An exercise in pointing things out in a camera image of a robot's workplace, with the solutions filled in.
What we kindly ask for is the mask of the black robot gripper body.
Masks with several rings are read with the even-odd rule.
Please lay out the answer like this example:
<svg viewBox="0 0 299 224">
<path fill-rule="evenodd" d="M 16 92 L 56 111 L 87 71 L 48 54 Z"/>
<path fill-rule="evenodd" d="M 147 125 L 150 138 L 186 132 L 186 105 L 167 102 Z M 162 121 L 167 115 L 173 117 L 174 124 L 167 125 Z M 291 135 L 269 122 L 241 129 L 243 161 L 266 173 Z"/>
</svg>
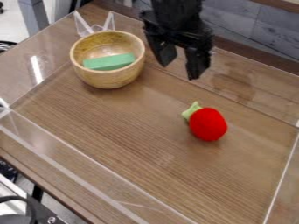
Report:
<svg viewBox="0 0 299 224">
<path fill-rule="evenodd" d="M 209 53 L 214 33 L 202 20 L 203 0 L 151 0 L 153 7 L 142 10 L 145 35 L 153 47 L 167 45 L 194 48 Z"/>
</svg>

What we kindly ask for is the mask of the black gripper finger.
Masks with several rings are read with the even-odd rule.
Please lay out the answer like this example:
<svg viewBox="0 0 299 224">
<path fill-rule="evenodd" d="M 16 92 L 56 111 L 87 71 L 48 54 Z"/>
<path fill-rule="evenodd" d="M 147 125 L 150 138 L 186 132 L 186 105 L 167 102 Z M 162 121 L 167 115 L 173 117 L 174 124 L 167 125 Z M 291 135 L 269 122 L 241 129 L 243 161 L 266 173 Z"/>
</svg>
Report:
<svg viewBox="0 0 299 224">
<path fill-rule="evenodd" d="M 165 35 L 151 33 L 150 31 L 147 31 L 145 34 L 159 64 L 163 67 L 167 67 L 178 57 L 175 44 L 167 40 Z"/>
<path fill-rule="evenodd" d="M 189 80 L 198 80 L 205 71 L 211 67 L 211 49 L 213 45 L 205 45 L 202 48 L 189 47 L 185 49 L 186 69 Z"/>
</svg>

